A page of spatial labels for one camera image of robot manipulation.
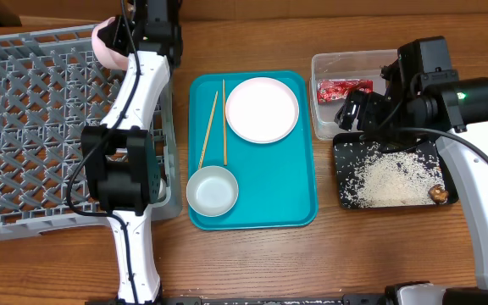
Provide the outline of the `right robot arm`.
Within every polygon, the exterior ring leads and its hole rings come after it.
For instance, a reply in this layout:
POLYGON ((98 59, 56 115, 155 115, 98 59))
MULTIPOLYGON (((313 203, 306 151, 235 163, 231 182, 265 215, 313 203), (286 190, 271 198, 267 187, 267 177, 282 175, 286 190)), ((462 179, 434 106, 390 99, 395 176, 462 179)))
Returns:
POLYGON ((387 304, 488 304, 488 78, 461 80, 442 36, 409 42, 382 69, 385 105, 361 110, 365 140, 435 143, 461 202, 474 251, 474 287, 416 281, 387 286, 387 304))

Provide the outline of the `white paper cup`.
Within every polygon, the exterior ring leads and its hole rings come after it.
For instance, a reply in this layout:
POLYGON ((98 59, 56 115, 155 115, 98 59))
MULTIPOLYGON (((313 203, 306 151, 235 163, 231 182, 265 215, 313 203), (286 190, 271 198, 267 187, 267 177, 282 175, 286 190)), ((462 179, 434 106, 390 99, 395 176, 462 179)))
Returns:
POLYGON ((157 202, 162 202, 166 198, 167 193, 167 183, 164 179, 159 181, 159 188, 158 188, 158 199, 157 202))

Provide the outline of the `pink small bowl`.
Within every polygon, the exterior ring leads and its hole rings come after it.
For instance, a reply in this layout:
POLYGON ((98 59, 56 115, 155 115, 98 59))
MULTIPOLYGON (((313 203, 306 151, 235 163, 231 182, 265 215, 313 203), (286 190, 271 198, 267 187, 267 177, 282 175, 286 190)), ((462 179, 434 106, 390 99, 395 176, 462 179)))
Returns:
POLYGON ((106 44, 98 36, 101 29, 115 21, 115 17, 104 20, 102 23, 96 25, 91 33, 92 50, 101 63, 101 65, 108 69, 127 70, 128 57, 109 49, 106 44))

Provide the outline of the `red snack wrapper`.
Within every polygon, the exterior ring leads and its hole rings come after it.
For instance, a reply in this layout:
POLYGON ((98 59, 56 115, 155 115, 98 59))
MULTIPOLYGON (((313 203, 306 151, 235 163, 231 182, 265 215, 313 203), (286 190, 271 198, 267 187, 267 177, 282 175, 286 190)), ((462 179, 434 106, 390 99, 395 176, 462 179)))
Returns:
POLYGON ((320 80, 317 85, 319 104, 332 103, 345 99, 349 92, 359 90, 365 93, 373 91, 372 80, 320 80))

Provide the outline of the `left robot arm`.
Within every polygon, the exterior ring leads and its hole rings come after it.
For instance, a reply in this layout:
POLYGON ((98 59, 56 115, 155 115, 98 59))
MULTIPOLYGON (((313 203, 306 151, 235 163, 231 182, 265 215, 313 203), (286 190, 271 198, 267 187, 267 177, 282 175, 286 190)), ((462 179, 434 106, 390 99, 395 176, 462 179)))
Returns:
POLYGON ((108 69, 124 81, 108 114, 80 136, 88 190, 106 219, 119 266, 118 304, 159 304, 162 285, 153 259, 152 213, 162 198, 162 181, 150 131, 159 98, 168 91, 183 51, 181 3, 146 0, 120 4, 122 12, 97 25, 91 45, 108 69))

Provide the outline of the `grey small bowl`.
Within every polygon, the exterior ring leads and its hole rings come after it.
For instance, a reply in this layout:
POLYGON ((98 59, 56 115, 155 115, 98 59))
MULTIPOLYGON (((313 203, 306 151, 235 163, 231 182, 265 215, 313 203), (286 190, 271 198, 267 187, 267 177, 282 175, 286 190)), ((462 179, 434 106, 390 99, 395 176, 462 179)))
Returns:
POLYGON ((219 217, 236 204, 239 186, 235 176, 226 168, 207 166, 195 172, 186 185, 186 199, 196 213, 205 217, 219 217))

